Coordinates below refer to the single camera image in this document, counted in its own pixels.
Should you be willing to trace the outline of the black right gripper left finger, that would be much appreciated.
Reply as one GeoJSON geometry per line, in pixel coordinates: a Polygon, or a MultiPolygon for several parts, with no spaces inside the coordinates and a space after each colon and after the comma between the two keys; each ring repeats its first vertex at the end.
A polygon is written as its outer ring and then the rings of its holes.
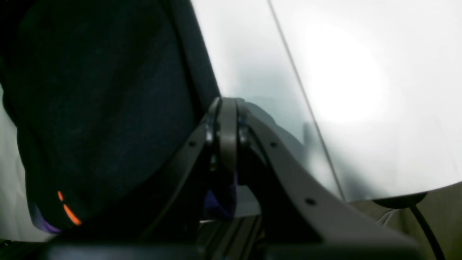
{"type": "Polygon", "coordinates": [[[195,236],[208,190],[236,179],[236,102],[215,99],[159,172],[106,211],[51,240],[40,259],[206,259],[195,236]]]}

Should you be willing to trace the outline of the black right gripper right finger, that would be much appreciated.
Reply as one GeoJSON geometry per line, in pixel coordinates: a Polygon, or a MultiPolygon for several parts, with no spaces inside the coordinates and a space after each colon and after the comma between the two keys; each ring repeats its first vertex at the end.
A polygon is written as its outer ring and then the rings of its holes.
{"type": "Polygon", "coordinates": [[[265,260],[421,260],[418,246],[324,188],[242,99],[236,101],[239,181],[256,196],[265,260]]]}

